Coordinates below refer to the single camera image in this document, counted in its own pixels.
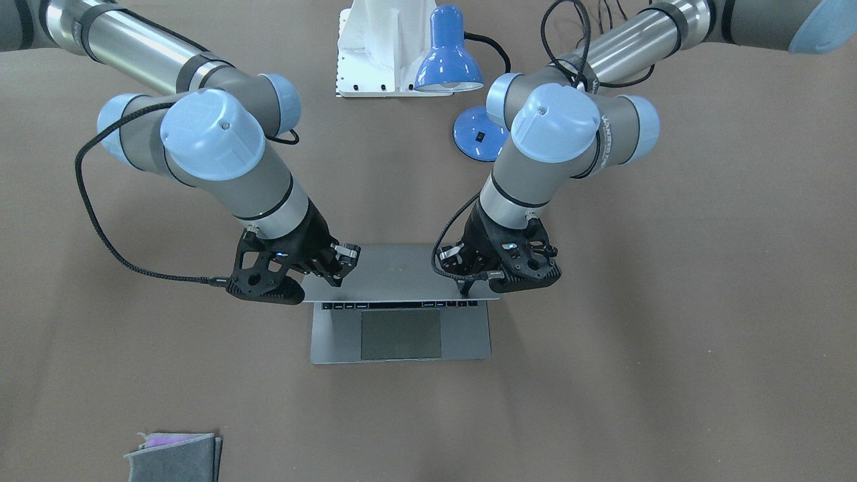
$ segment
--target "folded cloth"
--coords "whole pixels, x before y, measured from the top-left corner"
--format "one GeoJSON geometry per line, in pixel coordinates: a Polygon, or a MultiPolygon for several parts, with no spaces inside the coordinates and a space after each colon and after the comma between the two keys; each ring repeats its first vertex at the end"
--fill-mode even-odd
{"type": "Polygon", "coordinates": [[[125,455],[129,482],[217,482],[222,440],[213,433],[153,433],[125,455]]]}

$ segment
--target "silver arm segment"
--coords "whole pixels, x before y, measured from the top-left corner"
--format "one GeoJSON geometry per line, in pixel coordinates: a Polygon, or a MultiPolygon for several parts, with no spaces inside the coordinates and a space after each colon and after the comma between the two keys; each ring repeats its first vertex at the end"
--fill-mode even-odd
{"type": "Polygon", "coordinates": [[[266,136],[293,129],[301,114],[283,77],[247,75],[231,63],[119,4],[100,0],[0,0],[0,51],[59,47],[89,56],[162,95],[223,88],[266,136]]]}

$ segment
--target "light blue joint cap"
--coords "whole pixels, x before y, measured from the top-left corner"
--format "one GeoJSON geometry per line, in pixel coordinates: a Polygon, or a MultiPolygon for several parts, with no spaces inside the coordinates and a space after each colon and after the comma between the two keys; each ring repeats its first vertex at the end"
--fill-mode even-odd
{"type": "Polygon", "coordinates": [[[431,14],[431,52],[417,71],[420,92],[464,92],[485,85],[482,71],[464,48],[464,16],[455,5],[441,5],[431,14]]]}
{"type": "Polygon", "coordinates": [[[857,32],[857,0],[822,0],[788,46],[789,53],[827,53],[857,32]]]}
{"type": "Polygon", "coordinates": [[[595,140],[601,113],[585,93],[571,86],[536,87],[512,121],[512,141],[541,162],[572,160],[595,140]]]}
{"type": "Polygon", "coordinates": [[[279,102],[279,132],[277,136],[295,129],[301,120],[301,98],[297,95],[297,89],[288,79],[280,74],[261,74],[273,85],[279,102]]]}
{"type": "Polygon", "coordinates": [[[627,164],[632,160],[641,158],[650,153],[658,138],[661,136],[661,116],[658,115],[655,106],[647,99],[637,95],[620,95],[634,104],[634,109],[637,110],[637,119],[640,122],[640,133],[637,139],[637,148],[634,149],[634,154],[631,159],[625,161],[627,164]]]}
{"type": "MultiPolygon", "coordinates": [[[[134,100],[141,95],[141,93],[120,93],[113,99],[108,100],[105,106],[101,107],[101,112],[99,112],[99,120],[96,123],[96,129],[98,129],[98,132],[107,129],[110,127],[110,124],[121,119],[122,113],[125,112],[125,107],[128,107],[131,100],[134,100]]],[[[119,129],[114,130],[109,136],[105,137],[105,139],[101,141],[101,147],[116,159],[121,160],[129,166],[134,166],[131,164],[131,161],[128,160],[128,156],[125,155],[125,150],[122,149],[122,141],[119,139],[119,129]]]]}
{"type": "Polygon", "coordinates": [[[506,93],[509,92],[509,87],[515,77],[520,73],[503,74],[497,77],[497,80],[491,84],[488,89],[488,97],[485,98],[485,108],[488,110],[488,118],[491,122],[506,127],[506,93]]]}
{"type": "Polygon", "coordinates": [[[231,94],[217,89],[189,93],[164,116],[161,141],[191,176],[226,181],[253,169],[265,152],[265,134],[231,94]]]}

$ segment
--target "silver laptop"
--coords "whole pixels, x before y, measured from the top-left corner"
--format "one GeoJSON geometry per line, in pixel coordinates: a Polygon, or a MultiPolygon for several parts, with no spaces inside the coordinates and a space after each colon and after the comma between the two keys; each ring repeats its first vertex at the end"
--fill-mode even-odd
{"type": "Polygon", "coordinates": [[[314,364],[486,359],[491,355],[489,300],[478,281],[468,297],[435,273],[430,244],[363,246],[342,287],[306,276],[313,303],[309,357],[314,364]]]}

